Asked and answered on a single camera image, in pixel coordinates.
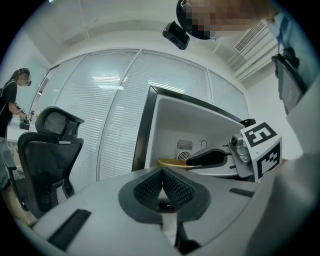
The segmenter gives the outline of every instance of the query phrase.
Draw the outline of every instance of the black metal frame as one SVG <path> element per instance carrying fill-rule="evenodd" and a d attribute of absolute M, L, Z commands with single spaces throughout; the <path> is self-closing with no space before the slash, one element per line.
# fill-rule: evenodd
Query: black metal frame
<path fill-rule="evenodd" d="M 146 155 L 147 155 L 147 148 L 149 143 L 149 136 L 150 136 L 150 130 L 151 130 L 151 124 L 152 119 L 154 117 L 154 111 L 156 107 L 156 101 L 158 95 L 164 95 L 168 97 L 172 97 L 175 99 L 183 100 L 189 103 L 196 104 L 198 106 L 204 107 L 206 109 L 212 110 L 214 112 L 217 112 L 225 117 L 228 117 L 240 124 L 242 124 L 242 120 L 238 117 L 234 116 L 233 114 L 230 114 L 229 112 L 214 106 L 210 103 L 207 103 L 205 101 L 202 101 L 200 99 L 181 94 L 172 90 L 163 89 L 156 86 L 150 86 L 149 92 L 145 101 L 140 127 L 138 131 L 138 136 L 136 139 L 135 144 L 135 150 L 134 150 L 134 157 L 133 157 L 133 163 L 132 163 L 132 169 L 131 171 L 137 171 L 145 168 L 145 162 L 146 162 Z"/>

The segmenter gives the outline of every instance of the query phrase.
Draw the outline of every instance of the handheld device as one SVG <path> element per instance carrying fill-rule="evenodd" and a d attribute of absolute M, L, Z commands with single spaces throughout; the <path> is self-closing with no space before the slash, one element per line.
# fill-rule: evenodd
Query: handheld device
<path fill-rule="evenodd" d="M 188 47 L 190 37 L 175 21 L 169 23 L 164 28 L 162 35 L 175 44 L 180 50 L 185 50 Z"/>

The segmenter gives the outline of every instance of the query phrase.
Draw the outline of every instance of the window blind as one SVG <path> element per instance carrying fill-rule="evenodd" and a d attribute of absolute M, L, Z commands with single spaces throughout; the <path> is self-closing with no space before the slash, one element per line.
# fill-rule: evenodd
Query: window blind
<path fill-rule="evenodd" d="M 78 138 L 84 139 L 84 145 L 70 176 L 76 192 L 96 177 L 96 150 L 103 119 L 136 53 L 107 51 L 87 55 L 57 98 L 57 107 L 85 121 L 78 131 Z"/>
<path fill-rule="evenodd" d="M 46 84 L 41 97 L 39 98 L 37 108 L 35 109 L 36 111 L 42 111 L 45 108 L 53 106 L 55 104 L 57 97 L 68 77 L 71 75 L 76 66 L 84 59 L 84 57 L 85 55 L 81 55 L 69 59 L 49 72 L 49 74 L 51 72 L 53 72 L 53 74 L 49 78 L 49 81 Z"/>
<path fill-rule="evenodd" d="M 244 94 L 221 76 L 209 70 L 213 103 L 230 114 L 245 120 L 249 118 Z"/>
<path fill-rule="evenodd" d="M 212 103 L 204 68 L 150 51 L 133 62 L 108 113 L 102 137 L 99 179 L 131 172 L 138 130 L 150 86 Z"/>

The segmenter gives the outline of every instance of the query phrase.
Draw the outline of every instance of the person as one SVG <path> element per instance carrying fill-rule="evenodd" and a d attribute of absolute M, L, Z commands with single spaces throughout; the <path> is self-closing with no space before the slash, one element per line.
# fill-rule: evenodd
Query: person
<path fill-rule="evenodd" d="M 272 0 L 179 0 L 177 19 L 192 36 L 217 40 L 267 22 L 279 44 L 292 48 L 299 59 L 297 73 L 307 87 L 313 84 L 320 64 L 307 36 L 296 21 Z"/>
<path fill-rule="evenodd" d="M 20 116 L 22 120 L 27 119 L 27 115 L 16 104 L 18 86 L 30 86 L 31 75 L 27 68 L 16 70 L 9 81 L 0 89 L 0 190 L 8 184 L 8 175 L 2 160 L 2 153 L 6 148 L 7 127 L 13 115 Z"/>

